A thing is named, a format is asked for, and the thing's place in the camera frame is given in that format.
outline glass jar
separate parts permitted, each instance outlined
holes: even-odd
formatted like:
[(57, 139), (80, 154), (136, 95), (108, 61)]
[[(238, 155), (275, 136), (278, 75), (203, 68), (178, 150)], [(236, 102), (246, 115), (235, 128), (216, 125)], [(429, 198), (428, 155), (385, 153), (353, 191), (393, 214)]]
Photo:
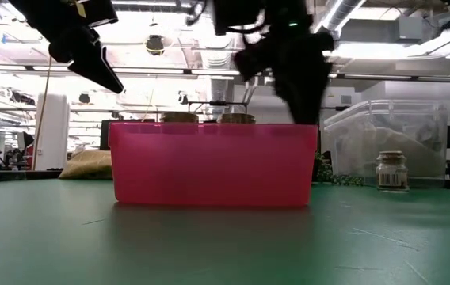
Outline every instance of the glass jar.
[(376, 187), (380, 191), (408, 191), (408, 168), (402, 151), (382, 151), (376, 161)]

